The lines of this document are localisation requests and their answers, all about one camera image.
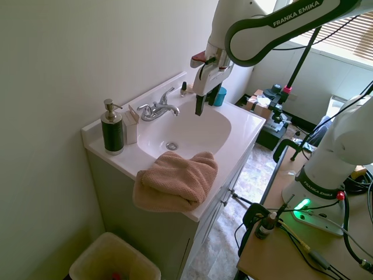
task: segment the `vanity cabinet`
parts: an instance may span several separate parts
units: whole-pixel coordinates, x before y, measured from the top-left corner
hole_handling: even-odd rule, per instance
[[[179,280],[228,203],[255,141],[246,150],[199,222],[183,213],[154,213],[132,202],[134,181],[88,151],[105,229],[118,235],[154,262],[162,279]]]

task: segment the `white sink basin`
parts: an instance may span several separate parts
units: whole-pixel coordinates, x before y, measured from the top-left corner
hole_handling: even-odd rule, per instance
[[[139,147],[154,158],[169,151],[169,143],[176,144],[175,152],[187,159],[203,151],[216,154],[231,132],[231,123],[207,104],[198,117],[195,106],[195,101],[186,102],[179,106],[179,116],[167,112],[154,120],[139,135]]]
[[[237,172],[237,166],[243,164],[265,120],[226,102],[221,107],[211,107],[205,103],[203,113],[198,117],[195,115],[195,94],[180,96],[180,88],[186,78],[187,74],[182,73],[124,104],[122,110],[117,110],[124,114],[128,105],[136,109],[144,104],[152,104],[153,101],[158,102],[162,94],[171,87],[174,87],[175,91],[168,96],[168,104],[180,109],[180,115],[177,117],[166,112],[154,121],[140,119],[138,142],[125,145],[120,155],[111,156],[105,152],[100,120],[82,128],[82,137],[89,152],[133,180],[136,179],[138,171],[147,170],[162,153],[168,151],[166,144],[169,142],[177,144],[175,153],[187,159],[202,151],[213,153],[219,171],[210,193],[202,205],[184,213],[197,222],[223,184]]]

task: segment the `pink towel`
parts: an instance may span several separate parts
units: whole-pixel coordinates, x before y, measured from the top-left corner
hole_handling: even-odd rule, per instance
[[[161,155],[147,171],[139,171],[133,203],[152,212],[188,212],[205,201],[217,175],[210,152],[183,159],[174,152]]]

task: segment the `black soap dispenser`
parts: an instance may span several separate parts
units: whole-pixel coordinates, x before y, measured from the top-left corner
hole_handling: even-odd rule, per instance
[[[101,126],[103,129],[105,151],[109,155],[116,156],[123,151],[124,137],[122,115],[117,114],[114,109],[115,107],[123,108],[115,105],[111,99],[106,99],[104,104],[107,111],[101,116]]]

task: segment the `floor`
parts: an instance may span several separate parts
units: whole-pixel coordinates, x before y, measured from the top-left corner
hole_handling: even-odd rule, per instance
[[[292,138],[295,132],[295,127],[290,125],[284,138]],[[261,200],[276,166],[272,153],[269,149],[255,144],[235,186],[238,195],[252,202]],[[182,280],[233,280],[238,262],[234,232],[242,224],[247,208],[248,205],[241,201],[229,200]],[[244,233],[243,228],[237,232],[238,242]]]

